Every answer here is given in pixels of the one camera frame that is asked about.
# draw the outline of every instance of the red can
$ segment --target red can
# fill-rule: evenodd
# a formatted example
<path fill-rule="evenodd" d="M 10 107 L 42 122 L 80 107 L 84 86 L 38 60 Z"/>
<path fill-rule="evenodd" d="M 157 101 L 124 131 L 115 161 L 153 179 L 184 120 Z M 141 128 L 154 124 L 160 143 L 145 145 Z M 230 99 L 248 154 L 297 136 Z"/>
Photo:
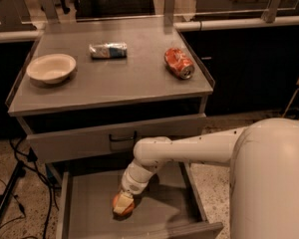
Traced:
<path fill-rule="evenodd" d="M 194 72 L 192 60 L 179 48 L 170 48 L 165 52 L 165 61 L 179 78 L 189 79 Z"/>

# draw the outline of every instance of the robotic hand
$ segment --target robotic hand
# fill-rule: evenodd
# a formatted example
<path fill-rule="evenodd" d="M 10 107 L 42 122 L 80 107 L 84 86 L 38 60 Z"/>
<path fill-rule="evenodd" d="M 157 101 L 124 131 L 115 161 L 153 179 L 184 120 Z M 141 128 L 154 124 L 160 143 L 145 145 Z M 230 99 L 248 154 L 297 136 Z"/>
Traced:
<path fill-rule="evenodd" d="M 144 138 L 134 155 L 113 201 L 115 213 L 131 213 L 133 196 L 166 162 L 225 164 L 231 238 L 299 238 L 299 120 L 265 119 L 180 140 Z"/>

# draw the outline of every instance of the drawer handle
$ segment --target drawer handle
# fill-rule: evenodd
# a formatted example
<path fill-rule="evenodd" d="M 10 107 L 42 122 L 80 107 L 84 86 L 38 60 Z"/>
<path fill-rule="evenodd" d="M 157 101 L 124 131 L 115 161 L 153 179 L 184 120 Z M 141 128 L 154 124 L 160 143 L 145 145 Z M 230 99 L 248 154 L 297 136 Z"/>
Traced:
<path fill-rule="evenodd" d="M 110 141 L 118 142 L 118 141 L 126 141 L 126 140 L 135 140 L 138 137 L 138 133 L 134 131 L 134 135 L 132 137 L 125 137 L 125 138 L 113 138 L 112 135 L 109 135 Z"/>

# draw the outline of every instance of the can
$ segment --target can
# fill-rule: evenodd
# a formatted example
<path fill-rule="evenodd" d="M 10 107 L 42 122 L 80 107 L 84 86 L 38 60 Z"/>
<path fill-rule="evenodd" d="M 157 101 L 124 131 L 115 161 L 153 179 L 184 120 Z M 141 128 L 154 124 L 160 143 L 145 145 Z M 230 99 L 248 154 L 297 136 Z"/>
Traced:
<path fill-rule="evenodd" d="M 194 73 L 192 60 L 179 48 L 170 48 L 165 52 L 165 61 L 172 72 L 181 79 L 189 79 Z"/>
<path fill-rule="evenodd" d="M 126 43 L 90 44 L 89 50 L 93 59 L 123 58 L 128 54 Z"/>

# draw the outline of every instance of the white bowl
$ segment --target white bowl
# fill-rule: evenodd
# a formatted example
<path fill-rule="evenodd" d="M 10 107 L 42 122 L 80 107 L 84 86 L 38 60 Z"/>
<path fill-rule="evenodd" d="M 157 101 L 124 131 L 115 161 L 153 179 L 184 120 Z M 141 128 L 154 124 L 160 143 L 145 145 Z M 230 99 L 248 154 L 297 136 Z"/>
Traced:
<path fill-rule="evenodd" d="M 46 55 L 31 61 L 27 74 L 30 79 L 46 84 L 59 84 L 69 77 L 76 65 L 76 60 L 69 55 Z"/>

